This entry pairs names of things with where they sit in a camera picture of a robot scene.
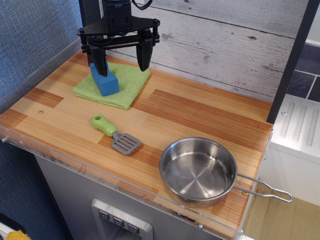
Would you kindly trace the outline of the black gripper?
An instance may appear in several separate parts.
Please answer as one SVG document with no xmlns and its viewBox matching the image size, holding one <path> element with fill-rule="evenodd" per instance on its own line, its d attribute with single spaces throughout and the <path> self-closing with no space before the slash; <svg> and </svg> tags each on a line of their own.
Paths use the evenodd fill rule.
<svg viewBox="0 0 320 240">
<path fill-rule="evenodd" d="M 145 71 L 149 68 L 153 46 L 160 42 L 158 27 L 160 21 L 156 18 L 143 18 L 132 15 L 132 5 L 138 10 L 146 10 L 152 3 L 148 0 L 144 5 L 134 0 L 99 0 L 100 13 L 103 21 L 103 39 L 90 37 L 90 42 L 98 44 L 91 46 L 90 57 L 99 75 L 107 77 L 108 67 L 105 50 L 136 46 L 136 56 L 139 68 Z"/>
</svg>

